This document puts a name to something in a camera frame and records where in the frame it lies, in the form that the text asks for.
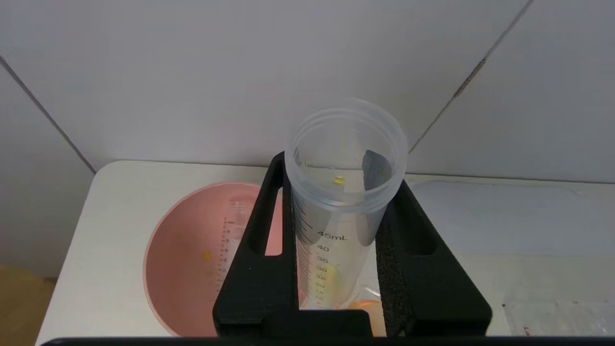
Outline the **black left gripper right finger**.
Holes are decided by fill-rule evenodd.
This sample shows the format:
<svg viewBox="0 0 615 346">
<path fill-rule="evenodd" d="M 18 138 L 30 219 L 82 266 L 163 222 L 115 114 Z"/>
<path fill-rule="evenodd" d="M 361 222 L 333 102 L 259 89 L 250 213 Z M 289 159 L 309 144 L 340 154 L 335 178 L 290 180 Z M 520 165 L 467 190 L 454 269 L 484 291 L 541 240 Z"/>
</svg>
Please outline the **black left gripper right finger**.
<svg viewBox="0 0 615 346">
<path fill-rule="evenodd" d="M 375 238 L 388 337 L 485 336 L 492 309 L 402 180 Z"/>
</svg>

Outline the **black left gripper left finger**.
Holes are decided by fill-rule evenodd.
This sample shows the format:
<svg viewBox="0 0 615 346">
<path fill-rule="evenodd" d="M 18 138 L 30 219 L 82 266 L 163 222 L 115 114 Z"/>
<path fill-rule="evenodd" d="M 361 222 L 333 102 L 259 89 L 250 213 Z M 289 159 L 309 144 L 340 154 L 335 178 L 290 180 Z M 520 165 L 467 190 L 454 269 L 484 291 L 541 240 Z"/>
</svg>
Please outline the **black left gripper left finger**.
<svg viewBox="0 0 615 346">
<path fill-rule="evenodd" d="M 282 251 L 266 256 L 278 191 L 283 191 Z M 285 154 L 274 156 L 213 307 L 220 337 L 277 335 L 299 315 L 291 184 Z"/>
</svg>

